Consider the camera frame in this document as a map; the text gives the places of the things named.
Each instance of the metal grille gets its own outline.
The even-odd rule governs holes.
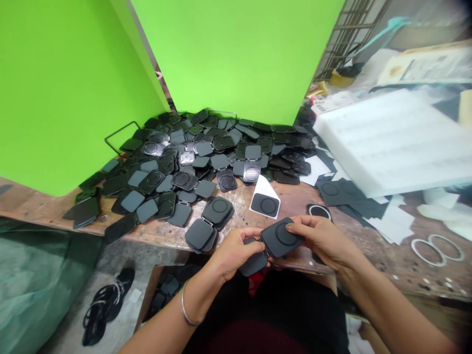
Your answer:
[[[339,64],[372,37],[392,0],[346,0],[313,81],[329,80]]]

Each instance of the bracelet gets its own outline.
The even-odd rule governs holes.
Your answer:
[[[183,287],[182,287],[182,312],[183,312],[183,316],[185,317],[185,320],[187,321],[187,323],[189,325],[191,325],[192,327],[196,327],[198,326],[200,323],[202,323],[203,321],[200,321],[200,322],[192,322],[188,316],[187,316],[187,312],[185,311],[185,306],[183,305],[183,294],[185,292],[185,286],[187,285],[188,283],[188,280],[183,284]]]

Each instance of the workbench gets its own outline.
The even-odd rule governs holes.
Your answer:
[[[275,222],[271,218],[249,210],[254,186],[244,186],[239,179],[237,183],[236,190],[222,193],[216,189],[214,193],[214,195],[229,200],[235,208],[234,216],[218,233],[216,246],[233,228],[245,226],[265,228]],[[318,190],[308,184],[288,185],[272,182],[271,185],[281,200],[278,220],[287,216],[306,214],[307,204],[324,205]],[[0,177],[0,216],[98,236],[103,236],[109,225],[122,218],[121,215],[111,212],[115,198],[101,197],[101,214],[97,220],[84,228],[73,230],[73,221],[64,220],[62,216],[74,205],[75,196],[79,192],[80,189],[77,188],[64,197],[54,198]],[[448,230],[442,222],[421,216],[416,210],[418,205],[424,203],[421,192],[407,193],[403,196],[407,205],[400,207],[415,217],[411,227],[415,235],[403,240],[400,246],[389,244],[376,230],[361,226],[357,220],[337,208],[330,207],[329,209],[334,224],[348,238],[352,239],[370,262],[403,293],[470,301],[472,298],[472,247],[470,241]],[[151,219],[138,225],[132,233],[123,237],[123,240],[190,251],[185,243],[184,235],[188,227],[201,217],[205,204],[206,201],[202,200],[192,205],[192,214],[185,228],[173,226],[165,220]],[[426,240],[430,234],[439,234],[449,238],[463,250],[465,259],[462,262],[447,260],[444,267],[431,266],[422,261],[413,252],[410,243],[414,238]],[[453,246],[441,242],[441,240],[437,241],[435,243],[442,252],[451,257],[458,256]],[[440,260],[439,255],[427,245],[419,244],[418,249],[430,261],[438,262]],[[311,250],[302,246],[277,259],[275,265],[317,274],[332,274],[329,267],[315,261]]]

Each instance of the green board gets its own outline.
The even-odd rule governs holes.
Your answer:
[[[106,136],[168,110],[125,0],[2,1],[0,51],[0,176],[41,192],[67,194],[116,156]]]
[[[179,111],[292,124],[344,0],[131,0]]]

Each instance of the woman's hand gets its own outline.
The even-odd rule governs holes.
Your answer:
[[[346,269],[356,269],[369,262],[355,243],[328,219],[321,216],[300,215],[291,218],[287,224],[292,234],[305,237],[305,245],[336,273]]]
[[[261,231],[262,229],[253,227],[231,230],[205,267],[224,281],[230,280],[249,257],[264,251],[266,245],[262,242],[252,242],[247,245],[243,243],[249,237],[258,239]]]

